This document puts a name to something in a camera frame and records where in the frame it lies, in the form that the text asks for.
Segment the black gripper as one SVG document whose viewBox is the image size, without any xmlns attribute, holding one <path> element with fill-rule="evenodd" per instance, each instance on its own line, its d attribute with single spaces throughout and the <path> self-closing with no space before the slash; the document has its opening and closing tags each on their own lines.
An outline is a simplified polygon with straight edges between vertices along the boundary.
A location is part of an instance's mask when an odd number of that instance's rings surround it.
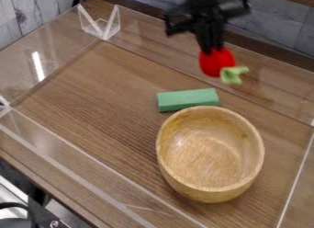
<svg viewBox="0 0 314 228">
<path fill-rule="evenodd" d="M 218 51 L 223 48 L 227 20 L 248 12 L 248 0 L 184 0 L 164 12 L 166 34 L 192 32 L 202 52 L 210 54 L 212 44 Z"/>
</svg>

